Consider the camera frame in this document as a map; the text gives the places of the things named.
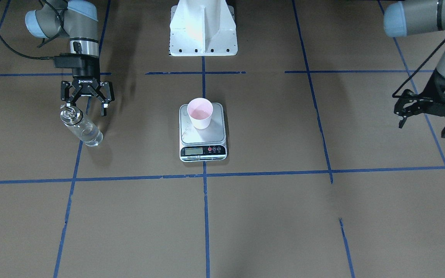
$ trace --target silver bottle cap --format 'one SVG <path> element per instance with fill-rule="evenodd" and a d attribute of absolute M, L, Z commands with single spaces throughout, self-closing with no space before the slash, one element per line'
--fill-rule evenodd
<path fill-rule="evenodd" d="M 76 106 L 65 106 L 60 117 L 65 125 L 76 125 L 82 120 L 83 112 Z"/>

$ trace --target bottle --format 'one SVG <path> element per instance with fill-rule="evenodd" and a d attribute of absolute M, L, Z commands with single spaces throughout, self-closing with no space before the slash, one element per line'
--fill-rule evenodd
<path fill-rule="evenodd" d="M 64 125 L 85 145 L 94 147 L 102 142 L 102 132 L 78 107 L 62 106 L 62 109 L 60 117 Z"/>

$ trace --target digital scale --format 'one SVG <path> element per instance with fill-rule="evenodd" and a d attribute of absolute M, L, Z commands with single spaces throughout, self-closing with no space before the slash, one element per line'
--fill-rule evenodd
<path fill-rule="evenodd" d="M 224 112 L 220 103 L 213 102 L 210 125 L 199 130 L 193 127 L 188 104 L 180 107 L 180 160 L 183 162 L 223 160 L 228 156 Z"/>

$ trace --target white plastic bracket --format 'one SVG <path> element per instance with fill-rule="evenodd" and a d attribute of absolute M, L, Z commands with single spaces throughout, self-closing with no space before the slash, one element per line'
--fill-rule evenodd
<path fill-rule="evenodd" d="M 180 0 L 171 8 L 172 56 L 230 56 L 238 53 L 234 8 L 226 0 Z"/>

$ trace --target plastic cup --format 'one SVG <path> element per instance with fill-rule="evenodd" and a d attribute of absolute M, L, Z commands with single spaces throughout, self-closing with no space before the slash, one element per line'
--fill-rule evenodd
<path fill-rule="evenodd" d="M 205 129 L 211 124 L 214 107 L 205 98 L 198 97 L 189 102 L 187 111 L 194 128 Z"/>

